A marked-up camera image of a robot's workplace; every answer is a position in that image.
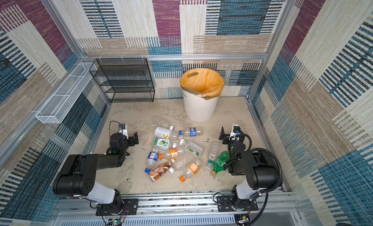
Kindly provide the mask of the clear bottle green cap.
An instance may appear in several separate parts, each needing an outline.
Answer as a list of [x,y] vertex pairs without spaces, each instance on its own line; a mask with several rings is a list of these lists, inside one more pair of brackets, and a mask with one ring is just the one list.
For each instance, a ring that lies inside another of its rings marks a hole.
[[206,165],[206,169],[209,171],[213,170],[214,163],[219,154],[220,145],[217,142],[211,144],[211,147],[208,152],[208,161]]

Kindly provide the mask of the clear bottle blue cap label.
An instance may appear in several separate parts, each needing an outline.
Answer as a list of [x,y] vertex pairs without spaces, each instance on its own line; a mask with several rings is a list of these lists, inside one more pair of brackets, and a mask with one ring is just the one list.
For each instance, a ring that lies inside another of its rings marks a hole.
[[145,173],[149,173],[153,169],[158,161],[159,154],[156,152],[150,152],[146,160]]

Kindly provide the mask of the bottle with green white label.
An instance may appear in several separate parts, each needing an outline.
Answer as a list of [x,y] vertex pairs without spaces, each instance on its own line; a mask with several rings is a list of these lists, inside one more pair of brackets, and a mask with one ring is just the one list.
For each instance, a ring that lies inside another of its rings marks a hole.
[[158,149],[158,150],[160,149],[167,150],[167,149],[177,148],[176,142],[173,142],[169,139],[157,138],[157,137],[154,137],[152,141],[152,145],[154,149]]

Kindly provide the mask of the green plastic bottle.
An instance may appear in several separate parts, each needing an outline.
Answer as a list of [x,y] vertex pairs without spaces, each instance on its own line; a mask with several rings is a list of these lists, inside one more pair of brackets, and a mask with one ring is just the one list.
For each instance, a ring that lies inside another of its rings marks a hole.
[[222,152],[218,158],[216,159],[213,170],[211,171],[211,174],[213,176],[216,176],[217,173],[223,171],[225,163],[229,160],[229,153],[228,151]]

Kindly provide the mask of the clear bottle blue Pepsi label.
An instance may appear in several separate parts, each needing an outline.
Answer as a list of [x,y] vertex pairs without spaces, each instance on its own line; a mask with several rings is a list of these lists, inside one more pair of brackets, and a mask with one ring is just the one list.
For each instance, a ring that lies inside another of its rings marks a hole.
[[203,135],[201,127],[186,127],[179,131],[179,135],[183,137],[200,137]]

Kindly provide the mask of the square clear bottle green label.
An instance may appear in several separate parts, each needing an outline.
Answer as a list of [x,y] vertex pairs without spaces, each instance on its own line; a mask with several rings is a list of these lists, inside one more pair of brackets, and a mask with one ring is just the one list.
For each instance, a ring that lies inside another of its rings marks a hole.
[[179,144],[181,146],[184,146],[187,150],[189,150],[197,157],[200,157],[204,151],[203,147],[190,140],[181,139]]

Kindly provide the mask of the brown tea bottle white cap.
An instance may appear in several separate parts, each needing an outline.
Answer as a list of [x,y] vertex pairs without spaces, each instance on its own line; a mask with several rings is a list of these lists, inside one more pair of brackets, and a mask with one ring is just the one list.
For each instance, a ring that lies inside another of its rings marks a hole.
[[175,159],[171,159],[168,162],[158,165],[157,167],[150,170],[149,177],[152,180],[152,182],[157,181],[166,172],[174,173],[174,169],[173,169],[174,163],[175,163]]

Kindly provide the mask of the clear bottle orange cap label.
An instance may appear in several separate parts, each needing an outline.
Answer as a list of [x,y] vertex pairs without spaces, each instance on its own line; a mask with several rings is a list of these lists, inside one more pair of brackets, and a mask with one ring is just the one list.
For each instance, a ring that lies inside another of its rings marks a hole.
[[194,177],[199,172],[201,164],[202,163],[200,160],[189,163],[185,167],[183,174],[179,177],[179,179],[182,182],[185,182],[187,179]]

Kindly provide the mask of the clear bottle white cap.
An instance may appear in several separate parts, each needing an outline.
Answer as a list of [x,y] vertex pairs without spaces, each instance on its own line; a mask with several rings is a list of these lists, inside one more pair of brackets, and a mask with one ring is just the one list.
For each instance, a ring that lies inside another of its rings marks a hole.
[[181,170],[184,167],[194,162],[198,167],[201,167],[202,161],[194,154],[183,155],[175,159],[170,159],[172,166],[169,168],[169,172],[174,174],[175,171]]

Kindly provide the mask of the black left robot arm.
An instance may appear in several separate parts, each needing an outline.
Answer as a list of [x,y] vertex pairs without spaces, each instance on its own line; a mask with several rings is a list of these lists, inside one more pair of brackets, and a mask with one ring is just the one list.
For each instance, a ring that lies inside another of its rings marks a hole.
[[96,180],[98,170],[121,167],[128,148],[139,144],[138,133],[127,137],[122,133],[110,136],[106,154],[69,155],[53,183],[53,193],[84,198],[96,203],[96,216],[135,215],[138,199],[122,199],[120,191]]

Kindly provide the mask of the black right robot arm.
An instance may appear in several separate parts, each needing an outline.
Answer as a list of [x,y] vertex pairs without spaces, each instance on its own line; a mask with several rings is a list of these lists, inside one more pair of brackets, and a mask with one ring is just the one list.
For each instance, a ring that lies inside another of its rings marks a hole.
[[227,145],[214,164],[214,172],[228,171],[232,176],[244,176],[245,180],[235,185],[229,195],[213,197],[219,212],[256,211],[256,200],[269,194],[283,183],[283,172],[278,158],[264,148],[253,148],[252,139],[238,125],[232,126],[230,134],[221,129],[219,140]]

